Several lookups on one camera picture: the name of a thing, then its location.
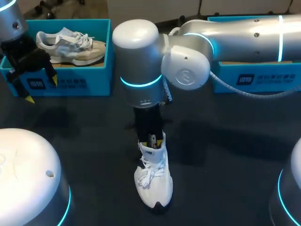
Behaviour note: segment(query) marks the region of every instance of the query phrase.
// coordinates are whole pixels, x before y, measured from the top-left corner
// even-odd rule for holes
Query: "blue cardboard box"
[[[25,73],[20,76],[22,83],[32,97],[54,96],[109,96],[111,90],[112,70],[114,64],[114,48],[109,19],[73,19],[73,20],[28,20],[28,33],[36,40],[39,31],[57,33],[63,27],[74,32],[88,34],[95,40],[106,43],[105,59],[102,64],[89,67],[55,67],[58,86],[48,81],[45,70]],[[0,65],[0,72],[6,79],[6,73],[12,69],[6,57]],[[14,96],[16,90],[9,84]]]
[[[208,20],[226,22],[260,17],[266,16],[217,16]],[[214,62],[211,70],[225,83],[245,92],[280,92],[301,84],[301,63],[291,61],[259,64]],[[233,91],[214,81],[214,92]]]

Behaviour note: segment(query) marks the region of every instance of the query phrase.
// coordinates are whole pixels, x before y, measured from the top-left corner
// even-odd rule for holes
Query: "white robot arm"
[[[191,20],[173,36],[159,34],[149,21],[132,20],[113,33],[117,71],[134,107],[160,101],[162,87],[153,82],[161,75],[180,89],[192,90],[207,81],[213,61],[300,60],[300,38],[300,15],[225,23]]]

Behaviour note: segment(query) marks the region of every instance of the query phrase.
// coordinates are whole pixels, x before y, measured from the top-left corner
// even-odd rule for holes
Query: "shoe tongue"
[[[63,34],[59,34],[55,38],[55,43],[57,44],[62,39],[67,41],[67,42],[70,42],[70,43],[75,43],[79,40],[78,38],[74,38],[74,37],[63,35]]]
[[[164,148],[153,149],[140,143],[140,149],[145,160],[149,161],[150,163],[157,164],[163,157]]]
[[[64,27],[64,28],[59,32],[59,34],[66,35],[66,36],[71,36],[71,37],[72,37],[73,31],[70,31],[69,29],[67,29],[67,28]]]

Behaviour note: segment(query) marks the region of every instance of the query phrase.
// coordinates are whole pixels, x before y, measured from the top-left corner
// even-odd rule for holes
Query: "black floor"
[[[171,88],[164,116],[174,196],[149,213],[134,184],[137,141],[119,80],[111,97],[11,96],[0,80],[0,128],[39,133],[57,150],[77,205],[77,226],[270,226],[268,199],[301,137],[301,95],[263,101]]]

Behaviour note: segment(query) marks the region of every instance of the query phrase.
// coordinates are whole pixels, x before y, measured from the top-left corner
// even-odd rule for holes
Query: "cable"
[[[168,35],[176,35],[179,32],[180,28],[175,27],[174,29],[171,30],[171,32]]]
[[[277,93],[277,94],[272,94],[272,95],[258,95],[258,94],[252,94],[252,93],[247,93],[244,91],[241,91],[237,88],[234,88],[233,86],[230,86],[229,84],[225,83],[221,79],[219,79],[213,72],[210,72],[210,76],[217,81],[219,84],[223,85],[224,87],[230,89],[231,91],[234,91],[240,95],[246,96],[246,97],[252,97],[256,99],[273,99],[273,98],[279,98],[279,97],[285,97],[290,94],[293,94],[294,92],[298,91],[298,89],[301,88],[301,85],[298,85],[292,89],[289,89],[285,92]]]
[[[285,14],[290,14],[291,12],[290,12],[290,7],[292,6],[292,4],[293,4],[293,0],[291,0],[291,2],[290,2],[290,4],[289,4],[289,6],[288,6],[288,8],[287,8],[287,11],[285,12]]]

